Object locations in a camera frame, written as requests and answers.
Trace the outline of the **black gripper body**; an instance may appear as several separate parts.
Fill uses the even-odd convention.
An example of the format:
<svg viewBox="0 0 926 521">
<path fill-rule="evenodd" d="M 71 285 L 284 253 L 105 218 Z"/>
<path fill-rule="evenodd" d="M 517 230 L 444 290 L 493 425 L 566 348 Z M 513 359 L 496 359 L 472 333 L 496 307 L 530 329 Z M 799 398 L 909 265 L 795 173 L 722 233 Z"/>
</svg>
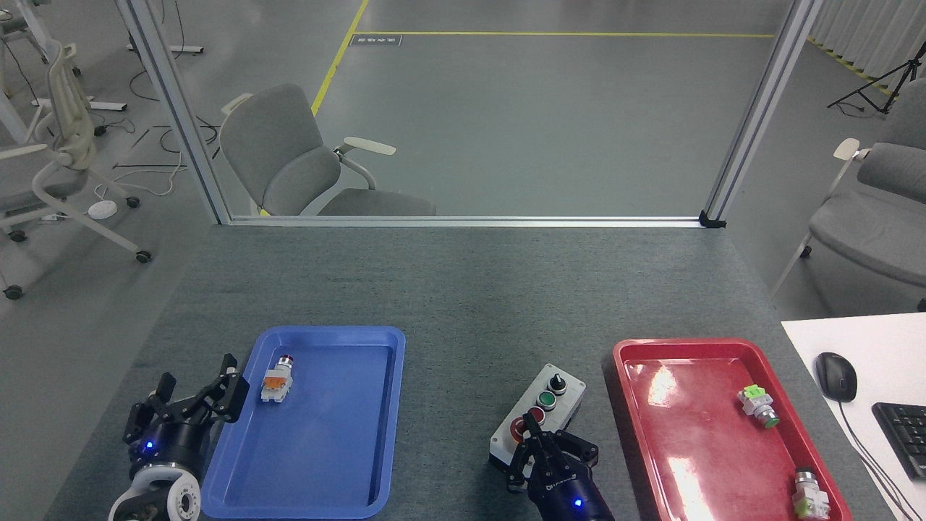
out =
<svg viewBox="0 0 926 521">
<path fill-rule="evenodd" d="M 178 465 L 194 477 L 202 477 L 212 426 L 212 421 L 156 422 L 143 429 L 130 423 L 127 426 L 129 476 L 135 477 L 145 466 Z"/>
<path fill-rule="evenodd" d="M 528 498 L 543 520 L 614 520 L 589 466 L 581 462 L 535 462 Z"/>
</svg>

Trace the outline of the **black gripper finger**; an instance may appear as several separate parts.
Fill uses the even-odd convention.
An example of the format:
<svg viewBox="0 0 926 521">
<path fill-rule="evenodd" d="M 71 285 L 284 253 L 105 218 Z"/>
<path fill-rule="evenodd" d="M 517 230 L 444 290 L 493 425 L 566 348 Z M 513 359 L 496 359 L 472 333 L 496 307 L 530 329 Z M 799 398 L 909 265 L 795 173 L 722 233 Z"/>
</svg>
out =
<svg viewBox="0 0 926 521">
<path fill-rule="evenodd" d="M 532 413 L 523 413 L 521 419 L 525 432 L 507 468 L 506 489 L 510 494 L 552 494 L 553 433 L 543 430 Z M 530 479 L 524 477 L 524 466 L 529 458 L 535 460 Z"/>
<path fill-rule="evenodd" d="M 226 423 L 237 422 L 250 392 L 250 383 L 238 371 L 238 365 L 235 356 L 226 353 L 218 375 L 192 396 L 188 405 L 182 406 L 182 418 L 193 419 L 194 423 L 202 425 L 208 423 L 212 416 Z"/>
<path fill-rule="evenodd" d="M 129 416 L 122 434 L 122 441 L 132 444 L 142 438 L 143 432 L 157 419 L 171 420 L 173 413 L 169 408 L 177 380 L 170 372 L 160 376 L 153 392 L 141 402 L 136 402 L 129 409 Z"/>
<path fill-rule="evenodd" d="M 565 430 L 541 432 L 542 473 L 589 473 L 599 455 L 598 445 Z"/>
</svg>

